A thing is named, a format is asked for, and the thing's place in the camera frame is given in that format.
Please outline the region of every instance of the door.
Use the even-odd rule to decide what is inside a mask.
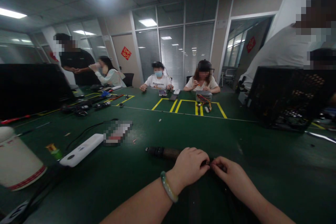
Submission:
[[[122,73],[133,73],[133,86],[140,87],[143,83],[141,83],[141,77],[139,72],[139,65],[137,61],[137,57],[135,55],[134,41],[132,34],[115,36],[112,37],[115,53],[117,55],[117,59],[119,62],[119,66],[121,67]],[[124,47],[128,51],[131,52],[131,55],[128,59],[126,59],[121,53],[124,50]]]
[[[264,43],[267,36],[269,23],[270,19],[266,19],[247,31],[245,43],[243,45],[243,50],[240,56],[236,78],[233,83],[234,89],[237,86],[240,76],[247,71],[252,60],[259,52],[260,46],[262,45],[262,43]]]

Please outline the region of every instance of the screwdriver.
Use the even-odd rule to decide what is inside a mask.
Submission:
[[[25,115],[23,117],[17,117],[17,118],[12,118],[12,119],[8,119],[8,120],[4,120],[1,122],[1,124],[9,124],[9,123],[12,123],[12,122],[15,122],[15,121],[18,121],[18,120],[21,120],[21,119],[25,119],[25,118],[30,118],[34,115],[37,115],[37,114],[40,114],[40,113],[43,113],[43,112],[46,112],[47,110],[45,111],[42,111],[42,112],[38,112],[36,114],[32,114],[32,115]]]

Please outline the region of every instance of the long hair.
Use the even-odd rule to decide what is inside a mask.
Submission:
[[[200,61],[198,63],[198,66],[200,65],[200,63],[201,64],[205,63],[204,61]],[[200,79],[200,73],[199,72],[208,72],[209,74],[208,74],[208,76],[206,76],[205,82],[206,82],[206,85],[209,85],[210,84],[210,78],[211,78],[211,67],[209,69],[201,69],[200,70],[198,66],[197,66],[195,74],[194,74],[194,80],[199,81],[199,79]]]
[[[105,64],[107,65],[108,71],[110,71],[111,69],[115,69],[114,66],[112,65],[112,61],[109,57],[107,56],[100,56],[99,59]]]

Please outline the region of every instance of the ceiling light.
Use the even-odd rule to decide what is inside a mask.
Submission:
[[[9,10],[2,9],[2,8],[0,8],[0,15],[9,16],[11,18],[18,18],[18,19],[27,16],[27,15],[22,14],[22,13],[14,12],[14,11],[11,11],[11,10],[9,11]]]
[[[153,19],[143,19],[143,20],[139,20],[139,22],[142,23],[146,27],[157,25]]]
[[[73,32],[76,32],[76,33],[79,33],[79,34],[83,34],[83,35],[96,35],[94,33],[90,33],[90,32],[86,32],[86,31],[83,31],[83,30],[78,30],[78,31],[73,31]]]

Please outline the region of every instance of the white t-shirt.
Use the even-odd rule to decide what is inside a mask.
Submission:
[[[171,80],[165,75],[162,76],[162,79],[158,79],[156,75],[151,75],[148,77],[145,84],[153,89],[167,89],[167,86],[171,84]]]
[[[125,78],[125,75],[121,72],[118,72],[115,69],[111,69],[106,77],[103,77],[100,72],[95,72],[97,75],[98,79],[100,80],[100,83],[102,85],[104,84],[110,84],[113,86],[122,86],[123,88],[126,87],[125,83],[123,82],[123,79]]]
[[[193,83],[194,83],[194,77],[190,77],[188,83],[186,84],[186,87],[187,88],[191,88],[193,86]],[[207,85],[206,82],[203,82],[203,85],[202,86],[197,86],[193,89],[193,91],[199,91],[199,90],[203,90],[203,88],[205,86],[208,86],[210,89],[214,89],[215,87],[218,86],[218,84],[216,83],[215,81],[215,78],[211,75],[211,80],[210,80],[210,84]]]
[[[310,44],[311,42],[305,42],[300,35],[296,35],[296,28],[292,25],[283,28],[265,43],[239,80],[246,76],[244,85],[247,90],[250,90],[259,66],[303,67]]]

